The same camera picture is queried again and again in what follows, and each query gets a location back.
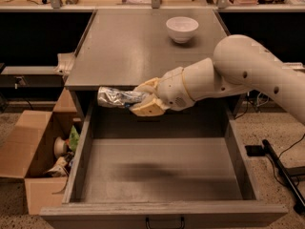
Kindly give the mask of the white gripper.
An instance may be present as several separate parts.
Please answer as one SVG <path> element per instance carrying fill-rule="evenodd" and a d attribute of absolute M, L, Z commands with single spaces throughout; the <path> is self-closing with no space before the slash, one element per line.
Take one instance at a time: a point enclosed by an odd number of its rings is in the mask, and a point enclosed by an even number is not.
<path fill-rule="evenodd" d="M 182 67 L 178 67 L 165 73 L 160 79 L 155 77 L 136 86 L 136 92 L 150 95 L 131 106 L 130 111 L 137 116 L 160 116 L 169 108 L 182 111 L 192 107 L 194 101 L 186 90 L 183 71 Z"/>

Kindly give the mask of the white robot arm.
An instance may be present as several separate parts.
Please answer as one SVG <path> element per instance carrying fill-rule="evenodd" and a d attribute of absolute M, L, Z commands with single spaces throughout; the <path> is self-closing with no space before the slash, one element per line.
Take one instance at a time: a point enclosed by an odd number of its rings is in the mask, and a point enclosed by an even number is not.
<path fill-rule="evenodd" d="M 138 116 L 182 111 L 205 98 L 219 98 L 256 90 L 305 124 L 305 74 L 285 66 L 261 44 L 245 35 L 230 35 L 213 56 L 178 67 L 135 88 L 148 96 L 133 105 Z"/>

